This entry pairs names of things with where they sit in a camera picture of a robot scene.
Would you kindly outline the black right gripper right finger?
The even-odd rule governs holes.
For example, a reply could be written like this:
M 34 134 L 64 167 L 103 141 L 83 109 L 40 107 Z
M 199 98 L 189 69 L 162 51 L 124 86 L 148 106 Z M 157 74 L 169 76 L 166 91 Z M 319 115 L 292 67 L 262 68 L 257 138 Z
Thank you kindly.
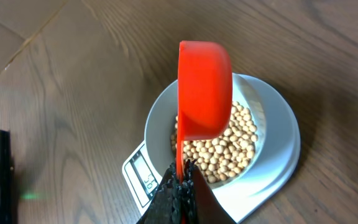
M 194 198 L 198 223 L 235 223 L 217 201 L 198 166 L 187 160 L 185 170 L 187 174 L 190 174 L 193 183 L 192 197 Z

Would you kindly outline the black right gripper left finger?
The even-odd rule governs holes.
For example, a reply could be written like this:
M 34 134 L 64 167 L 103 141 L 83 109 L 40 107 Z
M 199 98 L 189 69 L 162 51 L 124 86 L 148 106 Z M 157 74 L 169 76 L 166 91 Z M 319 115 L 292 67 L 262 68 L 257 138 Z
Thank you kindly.
M 137 224 L 180 224 L 181 221 L 181 183 L 177 178 L 176 164 L 171 163 Z

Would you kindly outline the red measuring scoop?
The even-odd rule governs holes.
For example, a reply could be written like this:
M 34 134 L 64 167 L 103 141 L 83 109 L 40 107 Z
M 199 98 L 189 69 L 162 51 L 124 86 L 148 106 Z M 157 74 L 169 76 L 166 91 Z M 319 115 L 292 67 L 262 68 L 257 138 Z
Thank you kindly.
M 215 42 L 180 42 L 178 55 L 176 171 L 184 178 L 183 143 L 213 139 L 231 115 L 232 70 L 228 53 Z

